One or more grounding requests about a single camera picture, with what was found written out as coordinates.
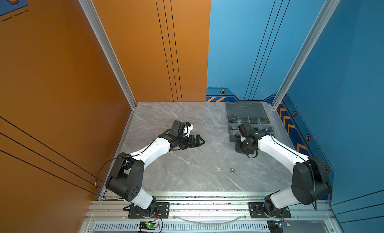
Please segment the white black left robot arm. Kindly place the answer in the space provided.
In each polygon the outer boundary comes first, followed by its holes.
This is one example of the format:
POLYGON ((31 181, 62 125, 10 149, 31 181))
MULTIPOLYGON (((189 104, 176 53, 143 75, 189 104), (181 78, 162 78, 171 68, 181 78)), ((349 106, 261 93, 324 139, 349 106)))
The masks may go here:
POLYGON ((114 159, 106 178, 106 189, 142 210, 146 216, 152 216, 156 211, 156 198, 142 187, 144 171, 171 151, 204 145, 205 141, 200 135, 191 134, 193 128, 189 122, 176 120, 170 129, 165 130, 148 146, 131 154, 120 153, 114 159))

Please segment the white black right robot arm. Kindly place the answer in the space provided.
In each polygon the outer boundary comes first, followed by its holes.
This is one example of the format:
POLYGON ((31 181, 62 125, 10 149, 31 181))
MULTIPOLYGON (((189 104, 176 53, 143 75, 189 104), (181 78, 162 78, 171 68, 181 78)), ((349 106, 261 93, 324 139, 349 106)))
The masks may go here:
POLYGON ((257 130, 248 122, 238 126, 240 137, 236 140, 237 153, 257 155, 267 153, 292 173, 290 187, 270 194, 264 200, 264 212, 276 217, 280 211, 293 205, 311 205, 333 191, 324 161, 319 157, 301 154, 278 141, 267 130, 257 130))

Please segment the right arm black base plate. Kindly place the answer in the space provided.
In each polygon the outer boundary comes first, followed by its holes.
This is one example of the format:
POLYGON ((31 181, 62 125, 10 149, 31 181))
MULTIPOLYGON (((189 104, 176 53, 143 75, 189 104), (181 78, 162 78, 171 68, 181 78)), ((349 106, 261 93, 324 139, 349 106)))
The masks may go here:
POLYGON ((277 209, 270 203, 265 202, 249 202, 249 212, 251 218, 280 218, 289 219, 292 217, 291 211, 288 207, 277 209))

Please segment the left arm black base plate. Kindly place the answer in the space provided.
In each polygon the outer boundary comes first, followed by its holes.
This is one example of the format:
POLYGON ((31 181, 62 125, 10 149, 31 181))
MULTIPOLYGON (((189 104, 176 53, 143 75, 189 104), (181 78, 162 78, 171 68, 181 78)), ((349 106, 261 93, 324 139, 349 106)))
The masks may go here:
POLYGON ((170 213, 170 203, 169 202, 156 202, 153 206, 150 206, 148 209, 142 209, 136 205, 132 205, 129 210, 128 218, 129 219, 155 219, 160 217, 162 219, 167 219, 170 213))

